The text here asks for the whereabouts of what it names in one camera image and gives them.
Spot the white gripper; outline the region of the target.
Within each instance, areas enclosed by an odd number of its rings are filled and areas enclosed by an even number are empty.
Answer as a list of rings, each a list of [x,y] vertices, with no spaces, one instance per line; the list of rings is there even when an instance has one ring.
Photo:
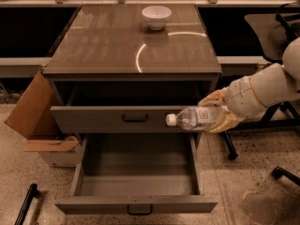
[[[255,117],[266,110],[266,107],[255,97],[249,76],[231,82],[227,88],[214,91],[203,98],[198,105],[220,106],[225,103],[230,112],[225,113],[225,117],[219,125],[208,129],[208,133],[220,133],[235,128],[244,118]]]

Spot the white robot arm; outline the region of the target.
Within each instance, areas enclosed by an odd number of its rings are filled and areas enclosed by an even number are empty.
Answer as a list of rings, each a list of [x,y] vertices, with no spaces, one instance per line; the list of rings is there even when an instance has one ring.
[[[291,42],[275,63],[251,76],[235,80],[202,99],[200,106],[220,106],[225,117],[206,131],[220,133],[236,127],[241,121],[254,118],[280,102],[300,98],[300,38]]]

